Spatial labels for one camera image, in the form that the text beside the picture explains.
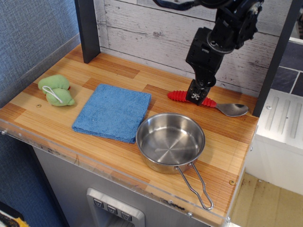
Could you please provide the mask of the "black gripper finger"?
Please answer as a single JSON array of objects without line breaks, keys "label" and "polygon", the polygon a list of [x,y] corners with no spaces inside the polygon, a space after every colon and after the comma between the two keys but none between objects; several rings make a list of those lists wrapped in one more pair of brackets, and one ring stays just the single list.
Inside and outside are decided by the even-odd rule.
[{"label": "black gripper finger", "polygon": [[206,98],[206,89],[200,89],[193,79],[187,90],[186,101],[192,102],[196,105],[201,105]]},{"label": "black gripper finger", "polygon": [[210,87],[205,87],[204,89],[201,90],[201,103],[203,103],[204,100],[207,98],[210,89],[211,89]]}]

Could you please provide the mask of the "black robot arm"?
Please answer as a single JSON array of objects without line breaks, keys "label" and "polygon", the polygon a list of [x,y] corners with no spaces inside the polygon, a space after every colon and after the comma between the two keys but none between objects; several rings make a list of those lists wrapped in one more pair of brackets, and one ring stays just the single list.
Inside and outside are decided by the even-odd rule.
[{"label": "black robot arm", "polygon": [[196,105],[202,104],[210,88],[216,84],[215,76],[224,55],[253,39],[258,31],[256,24],[263,1],[219,0],[204,4],[217,7],[215,25],[213,29],[203,27],[197,30],[186,58],[195,73],[186,100]]}]

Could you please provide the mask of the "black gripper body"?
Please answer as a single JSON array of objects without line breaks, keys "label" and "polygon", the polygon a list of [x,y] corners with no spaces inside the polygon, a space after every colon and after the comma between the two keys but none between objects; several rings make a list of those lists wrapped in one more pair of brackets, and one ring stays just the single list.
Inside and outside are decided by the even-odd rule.
[{"label": "black gripper body", "polygon": [[197,30],[186,57],[186,62],[195,72],[196,86],[199,89],[216,84],[215,75],[223,60],[223,54],[215,51],[207,41],[210,32],[206,27]]}]

